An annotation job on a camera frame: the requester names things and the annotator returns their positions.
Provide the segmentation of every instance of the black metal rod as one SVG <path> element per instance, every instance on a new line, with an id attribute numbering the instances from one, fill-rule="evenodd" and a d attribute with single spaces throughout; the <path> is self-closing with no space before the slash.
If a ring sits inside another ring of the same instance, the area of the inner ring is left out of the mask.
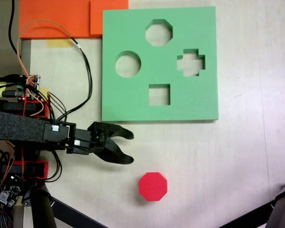
<path id="1" fill-rule="evenodd" d="M 274 201 L 271 201 L 239 218 L 225 224 L 220 228 L 257 228 L 267 223 L 270 214 L 273 210 L 272 205 Z"/>
<path id="2" fill-rule="evenodd" d="M 33 189 L 30 203 L 34 228 L 57 228 L 49 195 L 43 190 Z"/>
<path id="3" fill-rule="evenodd" d="M 285 228 L 285 195 L 277 200 L 265 228 Z"/>
<path id="4" fill-rule="evenodd" d="M 107 228 L 92 218 L 84 215 L 83 213 L 71 208 L 67 204 L 52 198 L 52 210 L 55 218 L 68 224 L 73 228 Z"/>

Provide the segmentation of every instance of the red octagonal block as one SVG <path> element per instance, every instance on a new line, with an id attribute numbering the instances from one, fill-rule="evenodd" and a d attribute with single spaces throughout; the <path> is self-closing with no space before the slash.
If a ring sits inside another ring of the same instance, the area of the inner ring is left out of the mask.
<path id="1" fill-rule="evenodd" d="M 160 201 L 168 191 L 168 183 L 161 173 L 148 172 L 139 180 L 138 188 L 147 201 Z"/>

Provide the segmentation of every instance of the orange foam sheet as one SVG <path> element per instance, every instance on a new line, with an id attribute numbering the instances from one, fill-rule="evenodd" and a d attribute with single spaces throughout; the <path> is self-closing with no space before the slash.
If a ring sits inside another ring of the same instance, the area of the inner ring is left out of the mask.
<path id="1" fill-rule="evenodd" d="M 103 10 L 126 10 L 128 8 L 128 0 L 91 0 L 90 35 L 102 36 Z"/>
<path id="2" fill-rule="evenodd" d="M 19 31 L 31 21 L 48 19 L 63 25 L 75 38 L 102 36 L 103 10 L 128 9 L 128 0 L 21 0 Z M 68 38 L 57 25 L 38 22 L 22 39 Z"/>

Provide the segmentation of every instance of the circle hole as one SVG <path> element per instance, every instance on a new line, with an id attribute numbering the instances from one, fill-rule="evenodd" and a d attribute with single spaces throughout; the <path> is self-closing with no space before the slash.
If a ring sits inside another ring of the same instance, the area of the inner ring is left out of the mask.
<path id="1" fill-rule="evenodd" d="M 116 58 L 115 71 L 121 77 L 133 77 L 141 69 L 139 56 L 132 51 L 123 51 Z"/>

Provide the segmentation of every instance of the table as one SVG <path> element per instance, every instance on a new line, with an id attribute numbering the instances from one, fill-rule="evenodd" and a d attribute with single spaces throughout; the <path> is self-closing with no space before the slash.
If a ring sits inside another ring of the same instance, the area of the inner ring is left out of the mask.
<path id="1" fill-rule="evenodd" d="M 216 6 L 219 120 L 118 123 L 134 132 L 132 141 L 115 141 L 135 162 L 123 166 L 59 152 L 63 174 L 47 185 L 50 193 L 110 228 L 215 228 L 272 200 L 285 184 L 285 0 L 129 5 Z M 86 129 L 101 120 L 102 42 L 78 42 L 91 64 L 94 91 L 68 121 Z M 31 42 L 30 73 L 41 75 L 42 86 L 69 109 L 87 95 L 84 62 L 76 48 L 47 44 Z M 42 155 L 54 170 L 50 153 Z M 149 171 L 168 179 L 159 202 L 138 194 L 138 180 Z"/>

